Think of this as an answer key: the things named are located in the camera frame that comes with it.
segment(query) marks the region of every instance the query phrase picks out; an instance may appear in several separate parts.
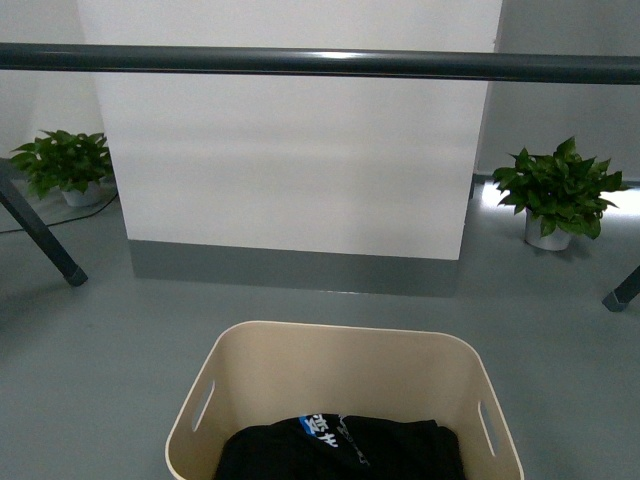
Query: gray metal rail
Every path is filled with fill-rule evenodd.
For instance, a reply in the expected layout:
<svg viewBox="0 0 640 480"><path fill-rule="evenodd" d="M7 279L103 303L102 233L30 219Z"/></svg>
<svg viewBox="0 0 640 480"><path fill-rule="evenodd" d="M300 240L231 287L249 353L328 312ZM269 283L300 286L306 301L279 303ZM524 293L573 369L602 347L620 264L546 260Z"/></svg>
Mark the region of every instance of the gray metal rail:
<svg viewBox="0 0 640 480"><path fill-rule="evenodd" d="M640 84L640 57L0 43L0 70Z"/></svg>

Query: beige plastic basket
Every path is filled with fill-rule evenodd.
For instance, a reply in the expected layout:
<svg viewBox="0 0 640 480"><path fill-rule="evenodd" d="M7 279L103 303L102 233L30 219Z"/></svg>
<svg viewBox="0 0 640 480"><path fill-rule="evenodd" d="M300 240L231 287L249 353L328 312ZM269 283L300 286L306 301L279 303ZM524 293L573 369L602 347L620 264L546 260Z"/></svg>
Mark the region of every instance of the beige plastic basket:
<svg viewBox="0 0 640 480"><path fill-rule="evenodd" d="M179 480L211 480L237 431L314 413L452 429L468 480L522 480L522 467L476 351L441 333L247 322L207 357L166 444Z"/></svg>

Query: pothos plant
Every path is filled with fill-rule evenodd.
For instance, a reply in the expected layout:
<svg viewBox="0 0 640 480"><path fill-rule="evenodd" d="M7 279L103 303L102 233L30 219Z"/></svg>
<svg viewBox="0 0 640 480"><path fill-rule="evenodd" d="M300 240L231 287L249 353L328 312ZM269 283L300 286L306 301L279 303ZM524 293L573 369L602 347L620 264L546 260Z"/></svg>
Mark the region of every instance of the pothos plant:
<svg viewBox="0 0 640 480"><path fill-rule="evenodd" d="M113 174L104 133L43 133L43 138L36 137L13 150L20 153L11 158L11 163L27 174L30 193L42 199L56 186L65 192L84 193L90 182L100 183L101 178Z"/></svg>
<svg viewBox="0 0 640 480"><path fill-rule="evenodd" d="M514 167L493 172L498 190L509 191L500 204L513 205L514 214L529 209L533 219L541 219L543 237L560 228L597 238L603 212L616 206L600 195L628 188L622 183L622 172L607 173L611 159L583 159L576 152L575 137L558 145L553 155L531 155L523 148L511 156Z"/></svg>

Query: white wall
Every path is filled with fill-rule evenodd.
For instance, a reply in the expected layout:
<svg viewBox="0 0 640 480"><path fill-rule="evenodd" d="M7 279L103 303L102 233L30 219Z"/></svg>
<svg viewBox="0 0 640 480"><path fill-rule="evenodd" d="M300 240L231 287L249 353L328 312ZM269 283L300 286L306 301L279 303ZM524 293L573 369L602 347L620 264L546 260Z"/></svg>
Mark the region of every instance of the white wall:
<svg viewBox="0 0 640 480"><path fill-rule="evenodd" d="M500 9L78 3L89 43L458 51L492 51ZM486 84L99 74L97 85L130 239L458 258Z"/></svg>
<svg viewBox="0 0 640 480"><path fill-rule="evenodd" d="M7 0L0 42L84 43L75 0ZM104 130L89 74L0 71L0 157L38 130Z"/></svg>
<svg viewBox="0 0 640 480"><path fill-rule="evenodd" d="M497 51L640 55L637 0L505 0ZM495 83L489 88L478 171L491 173L527 146L552 152L576 135L578 151L640 179L640 87Z"/></svg>

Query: metal table leg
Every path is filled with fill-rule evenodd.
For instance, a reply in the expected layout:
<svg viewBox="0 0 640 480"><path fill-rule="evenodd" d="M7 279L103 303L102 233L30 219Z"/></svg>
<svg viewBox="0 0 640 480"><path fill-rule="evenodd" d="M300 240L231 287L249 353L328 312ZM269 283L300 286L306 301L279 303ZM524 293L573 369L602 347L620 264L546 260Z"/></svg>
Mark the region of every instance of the metal table leg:
<svg viewBox="0 0 640 480"><path fill-rule="evenodd" d="M2 173L0 173L0 203L60 270L69 285L77 287L87 281L84 271L73 261L31 205Z"/></svg>
<svg viewBox="0 0 640 480"><path fill-rule="evenodd" d="M640 267L636 268L602 303L612 312L621 312L640 293Z"/></svg>

